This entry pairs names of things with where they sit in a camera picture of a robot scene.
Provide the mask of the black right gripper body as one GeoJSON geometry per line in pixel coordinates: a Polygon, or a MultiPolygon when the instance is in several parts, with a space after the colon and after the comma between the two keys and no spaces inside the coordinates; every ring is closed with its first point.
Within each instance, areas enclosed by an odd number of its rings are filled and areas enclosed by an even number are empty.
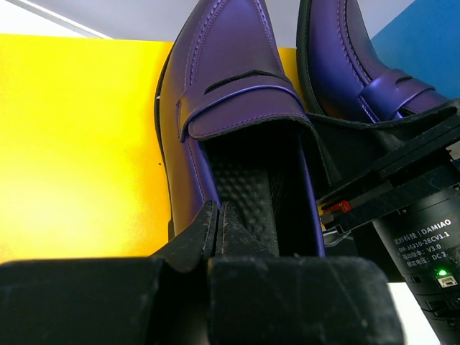
{"type": "Polygon", "coordinates": [[[308,150],[324,222],[306,234],[323,248],[321,229],[341,233],[372,224],[398,257],[443,256],[459,247],[459,101],[404,119],[365,124],[309,116],[308,150]]]}

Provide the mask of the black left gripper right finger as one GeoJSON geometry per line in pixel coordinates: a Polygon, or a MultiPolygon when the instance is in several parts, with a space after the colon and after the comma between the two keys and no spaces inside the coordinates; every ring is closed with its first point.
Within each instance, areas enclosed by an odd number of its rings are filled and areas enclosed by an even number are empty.
{"type": "Polygon", "coordinates": [[[221,205],[218,217],[215,258],[276,256],[246,229],[242,217],[233,203],[224,202],[221,205]]]}

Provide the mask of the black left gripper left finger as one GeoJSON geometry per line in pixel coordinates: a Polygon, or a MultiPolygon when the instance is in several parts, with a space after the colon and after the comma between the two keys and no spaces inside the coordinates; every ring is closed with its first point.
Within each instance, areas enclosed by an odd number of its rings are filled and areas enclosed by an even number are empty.
{"type": "Polygon", "coordinates": [[[206,201],[186,229],[163,247],[163,257],[170,267],[189,273],[211,257],[218,215],[217,202],[206,201]]]}

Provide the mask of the purple loafer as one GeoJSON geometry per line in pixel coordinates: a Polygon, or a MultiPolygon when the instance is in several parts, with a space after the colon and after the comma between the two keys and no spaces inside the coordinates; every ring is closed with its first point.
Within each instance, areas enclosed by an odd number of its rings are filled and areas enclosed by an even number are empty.
{"type": "Polygon", "coordinates": [[[378,123],[448,101],[433,86],[377,57],[357,1],[302,1],[296,44],[299,79],[313,113],[378,123]]]}
{"type": "Polygon", "coordinates": [[[155,126],[171,236],[207,201],[271,254],[325,254],[318,135],[282,66],[263,1],[199,1],[160,74],[155,126]]]}

